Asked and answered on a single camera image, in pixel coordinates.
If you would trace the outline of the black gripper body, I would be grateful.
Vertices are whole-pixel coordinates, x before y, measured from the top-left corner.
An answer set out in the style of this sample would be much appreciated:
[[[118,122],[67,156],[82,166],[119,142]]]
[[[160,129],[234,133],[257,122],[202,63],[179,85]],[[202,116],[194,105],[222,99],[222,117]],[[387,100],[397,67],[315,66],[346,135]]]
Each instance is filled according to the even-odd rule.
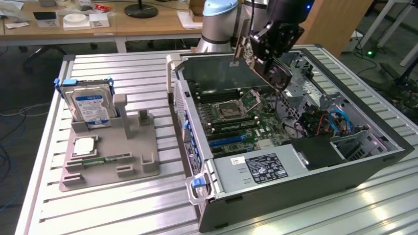
[[[267,4],[269,22],[287,24],[305,22],[313,5],[313,0],[270,0]]]

